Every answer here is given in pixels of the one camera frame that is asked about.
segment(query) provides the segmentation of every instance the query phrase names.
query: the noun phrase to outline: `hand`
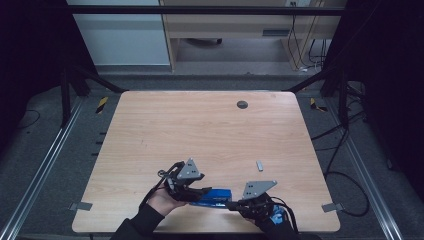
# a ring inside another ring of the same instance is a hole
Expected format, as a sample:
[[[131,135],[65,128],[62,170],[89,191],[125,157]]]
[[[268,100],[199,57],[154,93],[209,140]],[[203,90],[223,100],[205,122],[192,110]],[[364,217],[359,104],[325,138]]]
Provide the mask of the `hand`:
[[[147,204],[149,204],[153,209],[165,217],[175,208],[182,207],[187,203],[179,202],[173,199],[164,189],[164,187],[165,186],[161,184],[158,190],[152,194]]]

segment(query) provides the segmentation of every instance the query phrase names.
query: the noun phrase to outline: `wood grain surface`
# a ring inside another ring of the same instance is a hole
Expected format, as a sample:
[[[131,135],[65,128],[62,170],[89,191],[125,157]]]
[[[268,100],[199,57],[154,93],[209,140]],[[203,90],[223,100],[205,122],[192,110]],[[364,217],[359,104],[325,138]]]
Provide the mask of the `wood grain surface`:
[[[248,103],[246,109],[237,102]],[[175,162],[192,157],[206,176],[191,187],[231,189],[276,180],[268,191],[293,209],[302,232],[334,232],[331,197],[296,97],[289,92],[129,91],[122,94],[79,210],[76,232],[114,232],[132,218],[146,193]],[[261,160],[263,172],[256,161]],[[185,206],[157,232],[259,232],[237,212]]]

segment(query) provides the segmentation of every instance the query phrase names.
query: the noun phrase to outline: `gray carpet floor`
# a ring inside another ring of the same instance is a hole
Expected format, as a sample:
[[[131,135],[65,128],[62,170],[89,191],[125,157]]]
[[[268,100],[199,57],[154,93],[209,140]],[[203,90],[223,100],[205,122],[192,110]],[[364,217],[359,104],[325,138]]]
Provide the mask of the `gray carpet floor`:
[[[186,44],[183,45],[183,48],[184,46],[189,48],[189,43]],[[204,72],[200,74],[201,71],[197,69],[199,67],[198,58],[203,53],[203,51],[194,51],[187,57],[184,57],[184,54],[180,55],[180,63],[184,68],[176,70],[173,74],[139,74],[138,76],[105,74],[105,78],[120,87],[131,90],[278,91],[287,89],[307,77],[303,73],[303,75],[299,75],[297,72],[280,75],[279,68],[274,72],[268,70],[268,73],[272,74],[266,75],[240,69],[234,74],[214,75],[204,74]],[[222,57],[222,55],[218,55],[215,56],[215,59]],[[265,65],[267,62],[271,65],[275,64],[272,63],[275,60],[274,58],[264,59],[261,58],[261,61],[265,61]],[[199,71],[198,74],[191,74],[188,69],[188,65],[192,61],[196,62],[193,66],[195,66],[196,71]],[[251,64],[254,61],[249,60],[247,62],[247,64]],[[96,83],[89,81],[89,84],[92,91],[88,97],[83,99],[81,113],[76,124],[21,228],[20,236],[22,239],[89,239],[87,235],[72,231],[71,225],[75,212],[68,210],[68,207],[71,203],[79,202],[82,198],[96,162],[96,153],[101,148],[98,142],[104,139],[102,133],[107,132],[120,97],[119,94],[112,93]],[[321,98],[317,89],[317,87],[312,86],[297,93],[299,106],[311,137],[337,125],[329,111],[323,112],[311,109],[311,97],[315,98],[318,106],[328,107],[328,103],[335,102],[333,98]],[[100,99],[105,96],[109,97],[105,108],[102,114],[96,114],[97,105]],[[71,99],[75,100],[76,98],[75,94],[72,94]],[[352,102],[349,113],[351,115],[362,111],[362,106],[355,100],[349,99],[348,101]],[[21,128],[16,130],[10,146],[1,156],[0,226],[4,226],[12,215],[59,131],[61,123],[60,104],[59,88],[53,88],[32,98],[28,104],[28,111],[20,124]],[[424,222],[423,203],[416,196],[401,172],[388,169],[385,155],[370,126],[365,121],[366,119],[364,119],[359,118],[350,124],[349,137],[355,142],[367,170],[375,180],[403,237],[411,240],[424,239],[424,229],[422,228]],[[334,152],[334,149],[325,149],[335,147],[340,138],[341,134],[337,131],[313,141],[323,171],[325,171]],[[340,147],[331,170],[343,172],[359,181],[352,165],[351,155],[345,144]],[[342,203],[346,210],[350,212],[358,213],[364,210],[366,206],[365,198],[360,189],[353,185],[351,181],[339,175],[329,175],[327,184],[334,202]],[[343,212],[338,212],[338,215],[341,222],[341,229],[338,232],[317,234],[328,240],[386,239],[373,209],[370,209],[363,217],[352,217]],[[102,239],[102,237],[107,238],[110,234],[96,233],[94,236],[94,239]]]

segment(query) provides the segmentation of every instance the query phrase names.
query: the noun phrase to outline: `white panel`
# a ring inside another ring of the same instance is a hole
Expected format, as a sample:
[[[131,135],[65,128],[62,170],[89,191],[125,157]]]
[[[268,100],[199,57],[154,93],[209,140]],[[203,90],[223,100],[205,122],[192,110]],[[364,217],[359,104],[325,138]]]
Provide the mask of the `white panel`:
[[[67,0],[69,5],[159,5],[157,0]],[[169,65],[160,15],[75,14],[95,65]]]

